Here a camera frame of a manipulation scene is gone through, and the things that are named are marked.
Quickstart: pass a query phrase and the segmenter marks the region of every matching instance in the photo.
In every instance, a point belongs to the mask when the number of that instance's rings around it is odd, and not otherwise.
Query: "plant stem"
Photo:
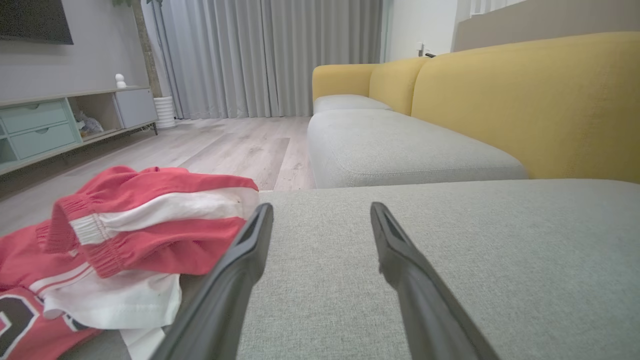
[[[147,76],[149,77],[151,93],[154,97],[162,97],[160,80],[158,80],[156,62],[154,61],[154,53],[151,48],[151,41],[149,41],[149,34],[147,33],[147,25],[145,24],[145,16],[142,13],[140,0],[133,0],[131,7],[133,8],[133,15],[136,18],[136,26],[138,27],[138,36],[140,37],[142,53],[145,56],[145,66],[147,67]]]

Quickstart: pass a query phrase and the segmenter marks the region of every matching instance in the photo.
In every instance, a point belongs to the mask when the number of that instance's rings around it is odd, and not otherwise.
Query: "gray wall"
[[[62,0],[74,45],[0,40],[0,101],[148,86],[133,13],[111,0]]]
[[[610,31],[640,31],[640,0],[526,0],[460,22],[452,51]]]

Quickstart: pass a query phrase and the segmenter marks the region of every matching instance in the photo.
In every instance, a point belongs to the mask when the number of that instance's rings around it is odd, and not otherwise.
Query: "tv stand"
[[[80,111],[103,132],[82,134]],[[152,127],[157,135],[156,121],[151,91],[138,86],[0,102],[0,175],[128,131]]]

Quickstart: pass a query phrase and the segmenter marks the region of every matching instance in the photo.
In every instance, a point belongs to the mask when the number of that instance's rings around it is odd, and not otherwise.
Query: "sofa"
[[[640,33],[313,73],[316,186],[498,179],[640,183]]]
[[[639,35],[619,33],[316,69],[324,99],[310,151],[326,188],[260,194],[273,232],[237,358],[411,358],[397,294],[378,272],[374,201],[502,360],[640,358],[638,132],[627,133],[640,73],[626,63],[639,53]],[[415,89],[393,87],[412,74]],[[380,79],[388,86],[371,88]],[[181,278],[183,304],[200,280]],[[62,357],[88,358],[129,355],[106,331]]]

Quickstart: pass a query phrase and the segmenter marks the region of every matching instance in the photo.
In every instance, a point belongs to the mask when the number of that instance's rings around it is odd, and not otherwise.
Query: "sofa armrest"
[[[314,69],[313,97],[353,94],[369,96],[371,72],[379,64],[322,65]]]

